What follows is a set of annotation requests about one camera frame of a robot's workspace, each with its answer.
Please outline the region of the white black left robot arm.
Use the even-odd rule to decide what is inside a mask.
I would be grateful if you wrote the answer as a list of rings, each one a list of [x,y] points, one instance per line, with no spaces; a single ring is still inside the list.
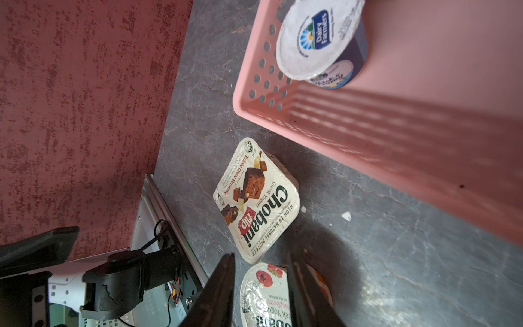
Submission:
[[[68,259],[79,231],[77,226],[57,228],[1,246],[2,326],[49,326],[49,267]],[[97,320],[120,318],[142,302],[146,291],[175,280],[181,261],[175,245],[145,253],[163,236],[159,233],[140,249],[111,254],[85,272],[80,313]]]

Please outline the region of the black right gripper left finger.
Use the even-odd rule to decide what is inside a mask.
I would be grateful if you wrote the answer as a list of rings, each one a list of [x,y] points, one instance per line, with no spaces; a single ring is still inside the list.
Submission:
[[[223,255],[180,326],[232,326],[235,275],[234,254]]]

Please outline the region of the Chobani Flip chocolate yogurt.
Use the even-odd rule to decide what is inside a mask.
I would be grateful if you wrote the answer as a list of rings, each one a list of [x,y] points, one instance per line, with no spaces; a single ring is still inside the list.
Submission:
[[[213,199],[250,264],[260,260],[300,212],[298,181],[252,138],[238,144]]]

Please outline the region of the small Dairy Farmers yogurt cup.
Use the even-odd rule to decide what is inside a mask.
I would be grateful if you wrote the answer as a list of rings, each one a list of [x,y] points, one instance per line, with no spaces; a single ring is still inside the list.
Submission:
[[[276,45],[280,70],[323,89],[344,87],[369,55],[362,20],[365,0],[295,1]]]

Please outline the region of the Chobani raspberry yogurt tub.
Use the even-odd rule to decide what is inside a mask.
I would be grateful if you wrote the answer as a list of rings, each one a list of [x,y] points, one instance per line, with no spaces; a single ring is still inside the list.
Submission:
[[[293,326],[287,267],[260,262],[245,274],[241,285],[243,326]]]

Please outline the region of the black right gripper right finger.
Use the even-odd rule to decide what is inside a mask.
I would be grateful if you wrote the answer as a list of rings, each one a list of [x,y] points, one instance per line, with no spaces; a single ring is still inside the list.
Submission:
[[[292,326],[345,327],[330,306],[303,257],[289,253],[287,284]]]

